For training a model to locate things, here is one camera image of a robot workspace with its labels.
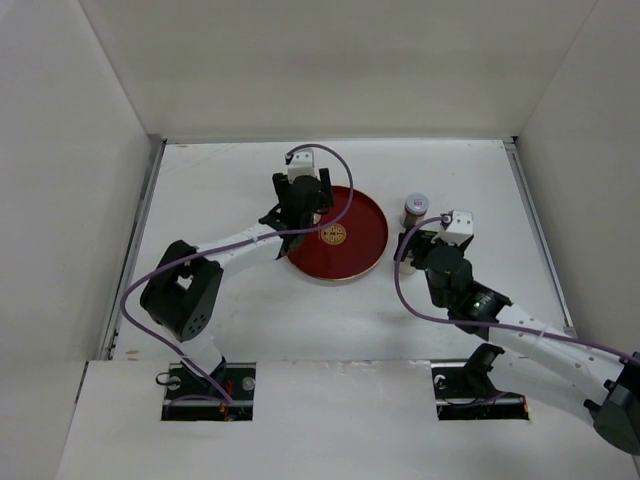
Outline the black cap white bottle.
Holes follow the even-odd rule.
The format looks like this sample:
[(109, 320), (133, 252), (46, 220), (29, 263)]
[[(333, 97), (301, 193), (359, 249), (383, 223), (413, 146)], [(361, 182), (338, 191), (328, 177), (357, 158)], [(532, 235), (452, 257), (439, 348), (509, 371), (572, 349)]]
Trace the black cap white bottle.
[(401, 262), (399, 266), (399, 273), (402, 275), (413, 275), (416, 272), (416, 268), (413, 266), (414, 258), (410, 255), (407, 255)]

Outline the purple lid pepper jar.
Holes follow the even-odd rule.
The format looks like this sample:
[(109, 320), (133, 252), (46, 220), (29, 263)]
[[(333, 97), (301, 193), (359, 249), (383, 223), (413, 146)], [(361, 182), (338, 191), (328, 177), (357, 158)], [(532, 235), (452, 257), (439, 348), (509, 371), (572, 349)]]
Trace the purple lid pepper jar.
[(429, 209), (429, 199), (422, 193), (409, 194), (404, 202), (400, 223), (404, 229), (413, 228), (423, 221)]

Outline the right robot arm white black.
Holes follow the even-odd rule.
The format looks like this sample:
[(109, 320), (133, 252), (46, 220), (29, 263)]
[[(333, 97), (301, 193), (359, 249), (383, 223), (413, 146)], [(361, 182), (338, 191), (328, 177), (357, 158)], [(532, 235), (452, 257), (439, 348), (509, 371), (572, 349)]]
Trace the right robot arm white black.
[(590, 425), (608, 444), (639, 453), (639, 355), (572, 338), (529, 315), (473, 277), (465, 250), (445, 232), (407, 229), (394, 266), (408, 261), (424, 273), (444, 325), (481, 339), (464, 366), (464, 384), (488, 397), (509, 391), (535, 398)]

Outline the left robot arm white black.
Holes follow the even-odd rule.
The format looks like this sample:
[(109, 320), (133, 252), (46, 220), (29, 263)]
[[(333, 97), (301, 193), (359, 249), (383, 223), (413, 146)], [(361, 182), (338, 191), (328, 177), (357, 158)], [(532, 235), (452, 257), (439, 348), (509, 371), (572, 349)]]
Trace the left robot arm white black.
[(317, 218), (334, 206), (327, 168), (320, 169), (318, 176), (300, 175), (293, 180), (276, 173), (272, 181), (278, 203), (252, 227), (205, 246), (177, 240), (169, 245), (159, 265), (244, 240), (247, 245), (175, 266), (150, 279), (140, 296), (142, 309), (198, 365), (189, 383), (202, 398), (214, 398), (224, 387), (226, 360), (206, 330), (222, 281), (291, 254), (305, 239), (300, 231), (315, 226)]

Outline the red round lacquer tray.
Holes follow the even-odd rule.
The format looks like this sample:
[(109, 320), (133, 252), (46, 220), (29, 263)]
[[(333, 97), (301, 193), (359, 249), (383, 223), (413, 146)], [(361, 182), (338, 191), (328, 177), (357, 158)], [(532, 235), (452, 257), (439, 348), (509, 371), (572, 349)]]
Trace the red round lacquer tray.
[(379, 205), (366, 194), (332, 188), (334, 208), (321, 218), (334, 223), (305, 237), (288, 256), (302, 273), (320, 280), (342, 281), (370, 271), (383, 257), (389, 228)]

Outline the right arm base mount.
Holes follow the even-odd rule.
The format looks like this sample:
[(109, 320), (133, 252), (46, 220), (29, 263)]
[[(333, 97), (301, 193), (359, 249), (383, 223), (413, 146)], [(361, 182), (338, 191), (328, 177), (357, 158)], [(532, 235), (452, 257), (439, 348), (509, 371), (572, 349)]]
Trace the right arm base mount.
[(440, 421), (529, 420), (526, 398), (497, 390), (488, 373), (505, 350), (481, 344), (466, 360), (431, 363), (436, 414)]

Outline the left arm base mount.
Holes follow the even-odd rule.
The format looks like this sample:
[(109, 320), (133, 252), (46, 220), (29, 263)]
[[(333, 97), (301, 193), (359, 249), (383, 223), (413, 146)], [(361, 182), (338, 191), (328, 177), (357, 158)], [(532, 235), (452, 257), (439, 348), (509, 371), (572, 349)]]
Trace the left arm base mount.
[(214, 379), (233, 400), (227, 404), (222, 394), (207, 380), (181, 363), (172, 363), (155, 382), (164, 389), (161, 420), (169, 422), (251, 421), (256, 391), (255, 363), (227, 363)]

